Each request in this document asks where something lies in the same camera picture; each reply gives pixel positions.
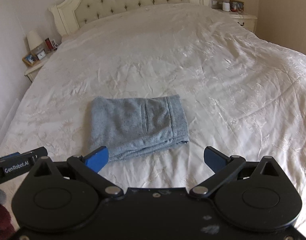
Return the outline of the light blue speckled pants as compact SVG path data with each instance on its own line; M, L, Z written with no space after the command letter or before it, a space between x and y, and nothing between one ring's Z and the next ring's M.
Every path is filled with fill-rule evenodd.
M95 98L91 103L89 149L107 147L109 161L176 148L189 141L179 95L159 98Z

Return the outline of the left cream nightstand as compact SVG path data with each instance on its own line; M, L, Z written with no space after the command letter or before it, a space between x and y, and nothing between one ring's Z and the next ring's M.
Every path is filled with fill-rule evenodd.
M34 66L28 67L24 73L24 76L27 77L31 82L34 81L40 69L46 64L46 62L50 59L50 57L56 52L57 50L51 51L48 53L42 60L38 61Z

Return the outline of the cream nightstand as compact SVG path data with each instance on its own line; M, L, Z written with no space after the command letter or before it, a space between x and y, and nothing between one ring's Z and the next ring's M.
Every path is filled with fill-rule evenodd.
M215 9L216 11L222 12L226 15L228 15L230 18L232 18L236 23L238 23L240 26L245 28L248 31L251 31L252 33L256 32L256 25L257 25L257 17L254 15L247 14L245 12L226 12L222 9Z
M34 81L40 69L46 64L46 62L50 59L50 57L56 52L57 50L51 51L48 53L42 60L38 61L34 66L28 67L24 73L24 76L27 77L31 82Z

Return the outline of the small white alarm clock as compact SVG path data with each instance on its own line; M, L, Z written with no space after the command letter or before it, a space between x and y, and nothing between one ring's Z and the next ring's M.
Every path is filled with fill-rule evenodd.
M38 58L39 61L44 59L46 56L47 56L47 53L46 53L45 49L41 49L41 50L37 51L37 53L36 53L36 57Z

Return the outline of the red box on nightstand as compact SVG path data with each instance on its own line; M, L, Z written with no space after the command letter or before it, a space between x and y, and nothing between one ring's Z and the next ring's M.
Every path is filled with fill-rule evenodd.
M52 42L50 41L49 38L46 38L46 39L45 39L45 43L46 43L47 48L48 48L49 50L54 50L53 44L52 44Z

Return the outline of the left bedside lamp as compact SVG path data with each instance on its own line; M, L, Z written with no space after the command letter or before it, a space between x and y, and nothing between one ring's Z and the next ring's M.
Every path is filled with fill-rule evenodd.
M36 30L29 31L26 37L30 51L35 50L44 42Z

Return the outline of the right cream nightstand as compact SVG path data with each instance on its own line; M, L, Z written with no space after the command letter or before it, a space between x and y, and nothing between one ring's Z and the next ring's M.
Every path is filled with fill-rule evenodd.
M251 31L252 33L256 32L256 25L257 25L257 17L254 15L247 14L245 12L226 12L222 9L215 9L216 11L222 12L226 15L228 15L230 18L232 18L236 23L238 23L240 26L245 28L248 31Z

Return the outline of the white cylindrical speaker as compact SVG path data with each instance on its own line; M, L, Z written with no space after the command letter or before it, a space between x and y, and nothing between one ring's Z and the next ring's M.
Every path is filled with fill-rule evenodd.
M222 10L225 12L230 12L230 3L229 2L222 2Z

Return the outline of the red framed photo right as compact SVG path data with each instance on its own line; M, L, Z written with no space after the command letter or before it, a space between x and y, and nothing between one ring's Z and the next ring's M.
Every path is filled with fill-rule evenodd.
M243 1L230 0L229 3L230 3L230 10L232 12L238 12L238 13L244 12L244 2Z

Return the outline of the wooden picture frame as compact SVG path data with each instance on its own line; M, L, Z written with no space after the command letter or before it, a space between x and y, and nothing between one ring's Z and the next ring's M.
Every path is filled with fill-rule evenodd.
M39 59L36 57L36 55L29 53L22 58L22 61L24 64L26 64L26 66L32 67L39 62Z

